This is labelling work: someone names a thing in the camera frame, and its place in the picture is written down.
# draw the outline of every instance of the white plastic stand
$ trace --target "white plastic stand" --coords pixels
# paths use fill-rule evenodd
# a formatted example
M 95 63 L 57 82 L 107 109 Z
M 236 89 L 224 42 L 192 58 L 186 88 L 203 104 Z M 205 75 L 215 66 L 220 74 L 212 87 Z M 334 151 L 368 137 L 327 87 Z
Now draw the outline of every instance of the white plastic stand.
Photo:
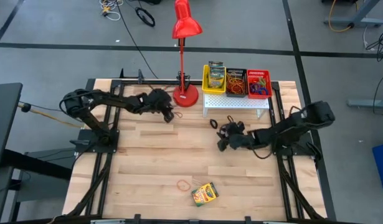
M 247 96 L 244 98 L 227 97 L 222 95 L 205 94 L 203 117 L 208 115 L 208 109 L 255 109 L 257 110 L 258 119 L 269 109 L 268 100 L 250 99 Z

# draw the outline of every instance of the concrete floor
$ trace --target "concrete floor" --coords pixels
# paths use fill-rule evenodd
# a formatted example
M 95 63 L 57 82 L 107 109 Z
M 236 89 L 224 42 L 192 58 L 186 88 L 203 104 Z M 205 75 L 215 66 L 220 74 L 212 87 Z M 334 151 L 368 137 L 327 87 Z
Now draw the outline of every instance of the concrete floor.
M 144 25 L 126 4 L 121 6 L 138 45 L 173 47 L 176 44 L 171 38 L 176 17 L 173 2 L 163 0 L 157 6 L 143 4 L 155 17 L 155 28 Z M 16 4 L 17 0 L 0 0 L 0 28 Z M 364 29 L 335 33 L 322 23 L 330 5 L 320 0 L 291 0 L 289 5 L 300 51 L 371 53 L 363 47 Z M 293 50 L 282 0 L 192 0 L 191 10 L 204 33 L 187 39 L 187 47 Z M 354 6 L 339 4 L 334 15 L 350 16 L 354 11 Z M 98 1 L 25 0 L 0 39 L 0 83 L 21 82 L 22 101 L 56 108 L 66 93 L 83 88 L 88 78 L 117 77 L 121 68 L 126 76 L 135 76 L 140 68 L 151 78 L 137 51 L 71 50 L 72 45 L 133 46 L 123 24 L 109 21 L 99 16 L 99 12 Z M 369 15 L 383 19 L 383 1 Z M 375 41 L 381 32 L 383 26 L 368 29 L 367 41 Z M 23 49 L 10 44 L 33 45 Z M 58 44 L 68 45 L 67 49 L 57 49 Z M 177 75 L 177 52 L 143 53 L 160 78 Z M 208 60 L 223 61 L 233 67 L 267 69 L 273 80 L 296 81 L 302 99 L 300 72 L 292 55 L 188 52 L 185 60 L 185 69 L 194 78 L 200 77 L 202 65 Z M 345 104 L 348 98 L 373 97 L 383 76 L 383 61 L 302 57 L 302 63 L 312 101 L 327 101 L 337 119 L 332 126 L 319 131 L 336 218 L 345 222 L 383 223 L 383 189 L 371 151 L 373 146 L 383 144 L 383 117 Z M 383 97 L 383 84 L 380 97 Z M 59 112 L 52 114 L 72 121 Z M 18 112 L 7 148 L 26 152 L 71 147 L 69 140 L 77 134 L 77 129 Z M 60 214 L 63 197 L 24 203 L 19 220 Z

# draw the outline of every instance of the desk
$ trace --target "desk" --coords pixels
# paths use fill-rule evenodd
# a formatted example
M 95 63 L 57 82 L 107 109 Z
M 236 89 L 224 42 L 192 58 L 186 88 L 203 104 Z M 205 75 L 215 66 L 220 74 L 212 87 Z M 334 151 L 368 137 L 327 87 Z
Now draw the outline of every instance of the desk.
M 94 89 L 109 91 L 110 83 L 109 79 L 97 79 Z M 285 114 L 288 114 L 291 106 L 300 107 L 296 84 L 279 84 Z M 138 115 L 121 110 L 120 139 L 111 165 L 103 218 L 133 218 L 140 213 L 143 219 L 245 220 L 245 216 L 251 216 L 252 220 L 285 220 L 276 157 L 260 160 L 252 151 L 235 151 L 230 147 L 220 152 L 216 130 L 209 125 L 211 118 L 216 119 L 219 126 L 228 123 L 227 115 L 231 115 L 235 121 L 243 121 L 246 130 L 268 128 L 271 126 L 269 113 L 257 119 L 255 110 L 212 109 L 207 118 L 203 118 L 199 90 L 197 104 L 190 108 L 175 107 L 174 111 L 181 112 L 183 117 L 175 117 L 169 124 L 163 121 L 161 114 Z M 142 92 L 150 92 L 149 87 L 125 86 L 125 96 Z M 279 121 L 277 107 L 274 107 Z M 98 106 L 92 113 L 103 120 L 105 108 Z M 257 151 L 262 156 L 268 152 L 268 149 Z M 84 153 L 77 160 L 63 214 L 70 212 L 88 190 L 95 158 L 94 153 Z M 316 211 L 326 217 L 314 161 L 306 156 L 295 156 L 294 161 L 302 193 Z M 176 187 L 179 180 L 190 183 L 191 190 L 213 182 L 220 196 L 196 207 L 191 190 L 183 192 Z M 296 217 L 294 197 L 291 190 L 288 191 Z M 92 213 L 97 211 L 98 198 L 94 197 Z

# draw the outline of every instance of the wooden tabletop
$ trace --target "wooden tabletop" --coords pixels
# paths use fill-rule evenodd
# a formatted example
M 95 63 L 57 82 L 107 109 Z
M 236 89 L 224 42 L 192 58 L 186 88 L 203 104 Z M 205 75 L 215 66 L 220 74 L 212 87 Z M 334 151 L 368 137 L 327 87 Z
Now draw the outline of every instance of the wooden tabletop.
M 109 91 L 110 82 L 98 79 L 94 89 Z M 301 106 L 296 84 L 279 83 L 285 114 L 288 114 L 291 106 Z M 125 96 L 150 91 L 144 85 L 125 86 Z M 216 119 L 219 126 L 228 123 L 227 115 L 231 115 L 235 121 L 243 121 L 246 130 L 269 128 L 269 113 L 257 119 L 255 110 L 211 109 L 207 118 L 203 118 L 200 88 L 199 91 L 197 104 L 190 108 L 175 107 L 174 111 L 182 113 L 182 118 L 175 117 L 169 124 L 161 114 L 138 115 L 121 110 L 120 140 L 111 165 L 104 218 L 133 218 L 139 213 L 142 218 L 151 219 L 244 220 L 245 216 L 251 216 L 252 220 L 285 220 L 275 156 L 261 160 L 252 151 L 230 147 L 220 152 L 216 145 L 219 137 L 209 125 L 211 118 Z M 274 96 L 273 103 L 279 121 Z M 98 106 L 93 114 L 103 120 L 105 106 Z M 259 149 L 257 153 L 264 156 L 269 150 Z M 63 214 L 71 211 L 88 190 L 95 158 L 96 154 L 85 153 L 78 159 Z M 302 193 L 316 211 L 326 217 L 314 161 L 307 156 L 295 156 L 294 160 Z M 182 191 L 188 186 L 183 181 L 177 184 L 179 180 L 189 183 L 190 190 Z M 196 207 L 191 191 L 209 182 L 214 183 L 220 196 Z M 288 191 L 296 217 L 294 196 L 289 188 Z M 98 197 L 95 197 L 94 213 L 97 203 Z

